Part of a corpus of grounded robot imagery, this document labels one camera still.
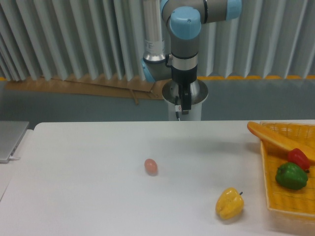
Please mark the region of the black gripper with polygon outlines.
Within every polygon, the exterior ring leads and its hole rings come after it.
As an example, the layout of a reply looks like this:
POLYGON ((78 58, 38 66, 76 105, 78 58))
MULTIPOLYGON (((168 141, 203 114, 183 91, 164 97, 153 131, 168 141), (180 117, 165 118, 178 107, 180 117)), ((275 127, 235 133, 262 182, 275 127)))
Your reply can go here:
POLYGON ((197 79, 197 66, 189 70, 179 70, 171 67, 172 80, 179 85, 179 96, 181 100, 182 114, 187 115, 191 109, 191 91, 188 84, 197 79))

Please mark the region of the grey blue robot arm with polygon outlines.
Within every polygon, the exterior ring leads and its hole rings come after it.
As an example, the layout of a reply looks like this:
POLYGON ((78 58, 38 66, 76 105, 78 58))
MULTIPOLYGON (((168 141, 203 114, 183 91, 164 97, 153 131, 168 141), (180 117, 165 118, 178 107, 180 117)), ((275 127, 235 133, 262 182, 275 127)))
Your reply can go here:
POLYGON ((145 52, 141 65, 148 82, 166 80, 162 97, 169 120, 200 120, 207 86, 197 79, 203 24, 229 21, 242 12, 240 0, 144 0, 145 52))

